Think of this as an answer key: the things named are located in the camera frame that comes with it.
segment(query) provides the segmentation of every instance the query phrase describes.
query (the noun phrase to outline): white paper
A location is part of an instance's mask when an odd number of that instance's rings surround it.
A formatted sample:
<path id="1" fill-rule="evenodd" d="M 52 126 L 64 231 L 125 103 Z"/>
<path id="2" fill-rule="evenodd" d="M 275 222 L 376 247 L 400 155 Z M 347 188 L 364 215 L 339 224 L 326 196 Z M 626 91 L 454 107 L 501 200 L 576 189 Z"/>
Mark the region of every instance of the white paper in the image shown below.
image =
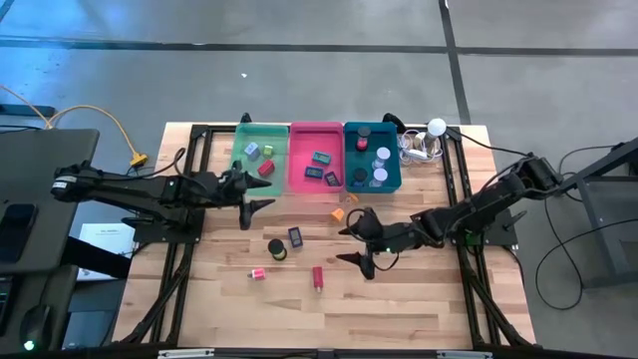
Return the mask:
<path id="1" fill-rule="evenodd" d="M 124 223 L 85 223 L 82 224 L 80 240 L 107 250 L 111 253 L 131 258 L 134 249 L 135 230 Z M 78 280 L 114 279 L 111 275 L 80 268 Z"/>

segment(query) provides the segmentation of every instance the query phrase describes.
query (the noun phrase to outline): wooden table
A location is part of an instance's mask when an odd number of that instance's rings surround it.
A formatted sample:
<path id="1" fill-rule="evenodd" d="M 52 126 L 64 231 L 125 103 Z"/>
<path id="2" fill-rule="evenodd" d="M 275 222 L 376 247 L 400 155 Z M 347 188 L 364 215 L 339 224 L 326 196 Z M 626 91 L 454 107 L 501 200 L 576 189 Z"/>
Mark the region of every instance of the wooden table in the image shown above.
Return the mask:
<path id="1" fill-rule="evenodd" d="M 187 145 L 192 123 L 166 124 L 157 167 L 169 164 Z M 483 126 L 463 132 L 488 143 Z M 233 134 L 215 135 L 208 170 L 229 166 Z M 472 188 L 493 176 L 490 150 L 464 140 Z M 195 163 L 199 163 L 201 149 Z M 458 176 L 457 159 L 452 158 Z M 362 194 L 358 206 L 372 206 L 381 221 L 407 221 L 430 207 L 447 206 L 443 164 L 402 167 L 403 185 L 394 194 Z M 377 271 L 366 281 L 353 264 L 336 254 L 363 250 L 352 237 L 337 234 L 345 224 L 330 218 L 337 207 L 354 208 L 345 195 L 285 193 L 261 210 L 250 230 L 238 227 L 235 208 L 206 213 L 202 241 L 195 248 L 181 323 L 180 346 L 332 347 L 445 349 L 470 348 L 461 275 L 456 250 L 422 248 L 402 253 L 394 269 Z M 287 240 L 287 229 L 299 226 L 301 250 L 289 250 L 283 262 L 267 251 L 268 240 Z M 152 244 L 133 259 L 114 339 L 130 333 L 158 296 L 166 245 Z M 377 257 L 388 265 L 391 254 Z M 519 333 L 533 342 L 533 331 L 518 268 L 499 247 L 485 249 L 492 295 Z M 324 268 L 325 287 L 317 293 L 311 267 Z M 267 278 L 252 281 L 250 269 L 265 267 Z M 484 310 L 478 305 L 483 338 L 488 340 Z M 172 314 L 167 306 L 164 333 Z"/>

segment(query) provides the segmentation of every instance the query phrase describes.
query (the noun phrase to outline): teal bin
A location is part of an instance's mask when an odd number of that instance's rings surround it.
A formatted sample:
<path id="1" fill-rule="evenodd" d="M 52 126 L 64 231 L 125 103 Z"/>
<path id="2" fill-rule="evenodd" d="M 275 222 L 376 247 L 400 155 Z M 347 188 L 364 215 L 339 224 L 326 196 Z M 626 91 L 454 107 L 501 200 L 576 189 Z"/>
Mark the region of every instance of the teal bin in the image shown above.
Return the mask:
<path id="1" fill-rule="evenodd" d="M 371 130 L 368 137 L 368 149 L 357 151 L 357 131 L 367 126 Z M 397 127 L 392 123 L 346 123 L 343 128 L 346 147 L 346 190 L 353 193 L 392 193 L 401 186 L 401 161 L 397 145 Z M 377 149 L 385 147 L 390 150 L 390 158 L 386 160 L 384 168 L 388 172 L 388 179 L 382 186 L 370 187 L 372 179 L 372 162 L 377 158 Z M 362 168 L 368 172 L 364 186 L 352 186 L 354 171 Z"/>
<path id="2" fill-rule="evenodd" d="M 251 161 L 245 153 L 250 143 L 256 143 L 259 148 L 259 156 Z M 270 158 L 275 163 L 275 171 L 270 176 L 263 178 L 257 169 L 266 161 L 263 155 L 264 146 L 273 148 L 273 156 Z M 245 171 L 258 179 L 268 180 L 271 186 L 253 188 L 248 190 L 249 195 L 277 196 L 283 193 L 286 158 L 288 157 L 288 127 L 277 125 L 239 124 L 235 130 L 234 143 L 230 163 L 240 160 Z"/>

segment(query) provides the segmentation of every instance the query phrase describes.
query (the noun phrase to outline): pink bin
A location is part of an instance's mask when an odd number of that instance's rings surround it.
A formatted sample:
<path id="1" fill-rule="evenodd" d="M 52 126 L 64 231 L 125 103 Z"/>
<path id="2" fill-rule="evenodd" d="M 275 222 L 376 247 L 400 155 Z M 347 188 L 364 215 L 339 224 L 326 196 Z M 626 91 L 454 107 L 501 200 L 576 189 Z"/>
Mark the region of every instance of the pink bin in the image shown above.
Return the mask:
<path id="1" fill-rule="evenodd" d="M 315 151 L 330 155 L 330 164 L 312 161 Z M 293 123 L 290 126 L 288 149 L 288 184 L 290 190 L 300 193 L 338 192 L 344 184 L 343 125 L 341 123 Z M 306 167 L 323 169 L 322 179 L 305 175 Z M 329 186 L 325 175 L 335 173 L 341 185 Z"/>

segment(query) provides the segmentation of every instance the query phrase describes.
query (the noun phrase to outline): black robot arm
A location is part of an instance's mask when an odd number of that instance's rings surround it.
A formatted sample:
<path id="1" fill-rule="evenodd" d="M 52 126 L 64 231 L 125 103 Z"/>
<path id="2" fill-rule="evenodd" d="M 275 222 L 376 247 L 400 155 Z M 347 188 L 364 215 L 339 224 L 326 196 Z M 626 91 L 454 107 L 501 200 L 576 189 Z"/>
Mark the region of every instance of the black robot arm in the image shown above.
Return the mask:
<path id="1" fill-rule="evenodd" d="M 105 173 L 89 163 L 57 169 L 51 194 L 67 202 L 96 200 L 144 214 L 127 218 L 126 223 L 159 223 L 172 229 L 189 227 L 194 211 L 201 208 L 239 207 L 239 226 L 250 228 L 252 215 L 274 199 L 244 201 L 250 188 L 269 186 L 241 171 L 239 161 L 219 177 L 214 173 L 185 176 L 128 177 Z"/>
<path id="2" fill-rule="evenodd" d="M 380 223 L 371 208 L 361 211 L 356 222 L 340 234 L 354 235 L 366 243 L 366 251 L 339 254 L 337 257 L 359 265 L 367 279 L 374 278 L 373 254 L 400 253 L 423 245 L 442 248 L 448 237 L 464 243 L 468 234 L 481 234 L 494 222 L 497 214 L 523 198 L 544 199 L 558 189 L 562 177 L 545 158 L 528 157 L 484 189 L 464 201 L 449 207 L 427 209 L 411 215 L 410 222 L 390 225 Z"/>

